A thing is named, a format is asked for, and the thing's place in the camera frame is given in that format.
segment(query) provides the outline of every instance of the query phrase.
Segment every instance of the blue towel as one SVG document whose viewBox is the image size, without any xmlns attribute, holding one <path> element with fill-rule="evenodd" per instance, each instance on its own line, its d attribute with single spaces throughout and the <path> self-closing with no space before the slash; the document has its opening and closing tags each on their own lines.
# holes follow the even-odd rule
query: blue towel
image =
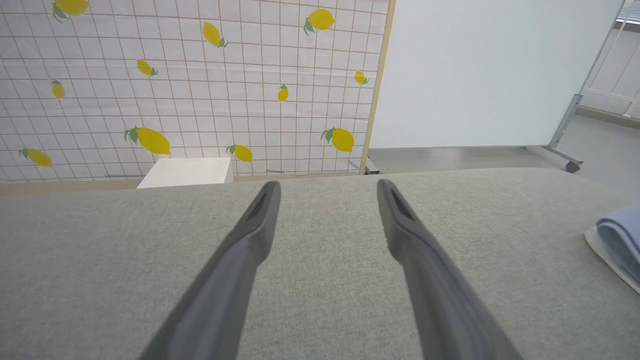
<svg viewBox="0 0 640 360">
<path fill-rule="evenodd" d="M 618 270 L 640 286 L 640 205 L 614 211 L 601 218 L 596 228 Z"/>
</svg>

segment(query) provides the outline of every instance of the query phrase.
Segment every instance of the gray cushion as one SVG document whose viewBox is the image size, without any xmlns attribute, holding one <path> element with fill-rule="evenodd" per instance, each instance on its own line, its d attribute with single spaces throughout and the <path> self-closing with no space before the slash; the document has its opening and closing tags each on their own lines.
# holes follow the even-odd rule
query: gray cushion
<svg viewBox="0 0 640 360">
<path fill-rule="evenodd" d="M 632 359 L 640 297 L 582 234 L 624 198 L 575 175 L 393 180 L 527 359 Z M 378 176 L 282 181 L 239 359 L 420 359 Z M 0 359 L 132 359 L 262 183 L 0 198 Z"/>
</svg>

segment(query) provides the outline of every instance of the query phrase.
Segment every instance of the wooden frame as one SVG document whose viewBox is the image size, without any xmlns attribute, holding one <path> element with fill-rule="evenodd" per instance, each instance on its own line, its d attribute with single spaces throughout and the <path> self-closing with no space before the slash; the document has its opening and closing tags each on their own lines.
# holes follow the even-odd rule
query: wooden frame
<svg viewBox="0 0 640 360">
<path fill-rule="evenodd" d="M 367 136 L 365 137 L 365 140 L 364 140 L 364 149 L 362 151 L 362 160 L 360 162 L 360 175 L 364 175 L 365 166 L 367 164 L 367 155 L 369 154 L 369 142 L 371 141 L 371 131 L 373 130 L 373 120 L 376 117 L 376 107 L 378 106 L 378 96 L 380 96 L 382 74 L 385 70 L 385 60 L 387 59 L 387 49 L 389 47 L 389 38 L 391 37 L 391 26 L 394 21 L 395 12 L 396 12 L 396 0 L 390 0 L 389 8 L 387 10 L 387 21 L 385 23 L 385 34 L 382 38 L 382 50 L 380 51 L 380 61 L 378 62 L 378 73 L 376 75 L 376 84 L 373 88 L 373 102 L 371 103 L 371 112 L 369 114 Z"/>
</svg>

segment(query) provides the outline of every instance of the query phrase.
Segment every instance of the yellow lemon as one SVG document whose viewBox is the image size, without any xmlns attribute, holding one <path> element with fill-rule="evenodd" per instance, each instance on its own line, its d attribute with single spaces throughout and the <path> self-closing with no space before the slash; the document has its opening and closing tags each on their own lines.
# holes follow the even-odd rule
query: yellow lemon
<svg viewBox="0 0 640 360">
<path fill-rule="evenodd" d="M 363 85 L 369 82 L 369 79 L 367 79 L 364 76 L 364 73 L 362 71 L 356 71 L 356 81 L 358 82 L 358 84 Z"/>
<path fill-rule="evenodd" d="M 280 84 L 280 91 L 278 92 L 278 100 L 285 101 L 289 97 L 289 89 L 287 85 Z"/>
<path fill-rule="evenodd" d="M 341 128 L 331 128 L 329 130 L 324 130 L 320 139 L 325 138 L 326 143 L 329 143 L 331 139 L 333 139 L 333 147 L 338 151 L 346 151 L 351 152 L 353 150 L 353 143 L 355 143 L 353 139 L 353 135 Z"/>
<path fill-rule="evenodd" d="M 204 26 L 202 26 L 202 34 L 213 46 L 225 47 L 229 43 L 225 41 L 225 37 L 220 37 L 220 32 L 215 26 L 206 21 L 204 22 Z"/>
<path fill-rule="evenodd" d="M 140 140 L 140 145 L 154 154 L 171 155 L 169 141 L 156 130 L 151 130 L 147 127 L 138 128 L 136 126 L 124 131 L 124 138 L 126 139 L 127 137 L 134 143 L 138 143 L 138 140 Z"/>
<path fill-rule="evenodd" d="M 89 7 L 89 2 L 85 0 L 55 0 L 53 2 L 53 18 L 62 22 L 60 19 L 68 19 L 67 15 L 80 16 L 84 14 L 87 7 Z"/>
<path fill-rule="evenodd" d="M 138 60 L 138 70 L 140 70 L 140 72 L 143 73 L 144 75 L 149 75 L 149 76 L 153 76 L 158 73 L 158 71 L 152 68 L 151 66 L 149 66 L 149 64 L 147 64 L 145 60 Z"/>
<path fill-rule="evenodd" d="M 253 154 L 251 153 L 251 150 L 249 150 L 249 148 L 246 146 L 234 144 L 231 146 L 227 146 L 226 151 L 230 152 L 231 155 L 235 153 L 238 160 L 246 161 L 247 163 L 250 163 L 251 160 L 253 159 Z"/>
<path fill-rule="evenodd" d="M 314 28 L 318 30 L 327 30 L 333 25 L 335 19 L 333 14 L 327 9 L 318 9 L 309 14 L 305 21 L 305 25 L 302 27 L 305 30 L 305 34 L 309 35 L 307 31 L 314 33 Z"/>
<path fill-rule="evenodd" d="M 26 147 L 18 152 L 20 157 L 30 159 L 41 167 L 51 167 L 51 159 L 42 151 L 36 149 L 27 149 Z"/>
<path fill-rule="evenodd" d="M 56 79 L 51 79 L 51 85 L 53 85 L 51 87 L 53 96 L 57 97 L 58 99 L 62 99 L 65 96 L 65 88 L 62 87 L 62 84 Z"/>
</svg>

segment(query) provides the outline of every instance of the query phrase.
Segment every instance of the window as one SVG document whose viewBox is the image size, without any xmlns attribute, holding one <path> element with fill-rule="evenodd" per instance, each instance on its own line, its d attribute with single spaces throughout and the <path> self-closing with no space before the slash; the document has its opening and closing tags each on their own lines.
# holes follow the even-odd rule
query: window
<svg viewBox="0 0 640 360">
<path fill-rule="evenodd" d="M 618 14 L 618 21 L 623 22 L 627 18 L 627 22 L 632 24 L 640 24 L 640 1 L 625 0 L 625 4 Z"/>
</svg>

